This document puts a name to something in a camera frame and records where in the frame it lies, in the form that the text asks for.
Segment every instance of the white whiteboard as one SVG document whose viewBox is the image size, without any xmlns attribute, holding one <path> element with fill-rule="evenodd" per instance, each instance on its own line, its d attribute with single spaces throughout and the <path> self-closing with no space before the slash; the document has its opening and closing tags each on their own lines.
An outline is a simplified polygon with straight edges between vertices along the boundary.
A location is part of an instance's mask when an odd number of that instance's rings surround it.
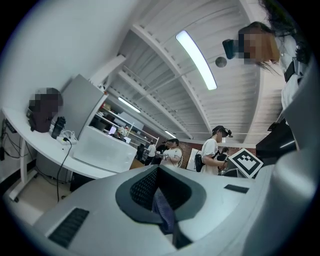
<svg viewBox="0 0 320 256">
<path fill-rule="evenodd" d="M 191 150 L 189 161 L 188 161 L 188 164 L 186 166 L 187 170 L 196 172 L 196 168 L 195 168 L 195 156 L 196 156 L 196 154 L 201 154 L 201 150 L 193 148 Z"/>
</svg>

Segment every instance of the fluorescent light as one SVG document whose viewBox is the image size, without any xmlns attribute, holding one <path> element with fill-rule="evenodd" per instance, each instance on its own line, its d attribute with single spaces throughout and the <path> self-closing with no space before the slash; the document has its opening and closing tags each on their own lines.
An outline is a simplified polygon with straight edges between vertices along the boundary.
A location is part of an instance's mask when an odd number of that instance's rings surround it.
<svg viewBox="0 0 320 256">
<path fill-rule="evenodd" d="M 196 43 L 192 40 L 187 31 L 182 30 L 179 34 L 175 36 L 175 38 L 179 41 L 179 43 L 182 45 L 182 47 L 186 50 L 186 52 L 193 60 L 208 89 L 217 89 L 215 78 L 212 75 L 212 72 L 206 62 L 205 57 L 202 55 Z"/>
<path fill-rule="evenodd" d="M 174 136 L 172 133 L 168 132 L 167 130 L 165 130 L 164 132 L 169 134 L 171 137 L 174 137 L 175 139 L 177 138 L 176 136 Z"/>
<path fill-rule="evenodd" d="M 119 97 L 118 100 L 121 101 L 122 103 L 126 104 L 128 107 L 132 108 L 134 111 L 137 111 L 138 113 L 141 112 L 139 109 L 132 106 L 129 102 L 125 101 L 123 98 Z"/>
<path fill-rule="evenodd" d="M 292 144 L 292 143 L 294 143 L 294 142 L 295 142 L 294 140 L 293 140 L 293 141 L 290 141 L 290 142 L 288 142 L 287 144 L 282 145 L 282 146 L 280 147 L 280 149 L 283 148 L 283 147 L 285 147 L 285 146 L 288 146 L 288 145 L 290 145 L 290 144 Z"/>
</svg>

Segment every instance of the desk leg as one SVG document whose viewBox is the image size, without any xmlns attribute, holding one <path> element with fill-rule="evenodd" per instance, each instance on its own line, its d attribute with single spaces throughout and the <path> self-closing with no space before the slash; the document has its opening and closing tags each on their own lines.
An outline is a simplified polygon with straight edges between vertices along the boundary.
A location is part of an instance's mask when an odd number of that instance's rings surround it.
<svg viewBox="0 0 320 256">
<path fill-rule="evenodd" d="M 24 189 L 24 187 L 28 184 L 28 182 L 31 181 L 31 179 L 37 174 L 36 170 L 32 170 L 29 173 L 27 173 L 26 156 L 24 156 L 25 149 L 26 149 L 26 141 L 22 139 L 21 152 L 20 152 L 20 154 L 22 155 L 22 157 L 20 157 L 21 181 L 14 187 L 14 189 L 9 194 L 9 198 L 15 202 L 18 202 L 17 196 L 19 195 L 19 193 Z"/>
</svg>

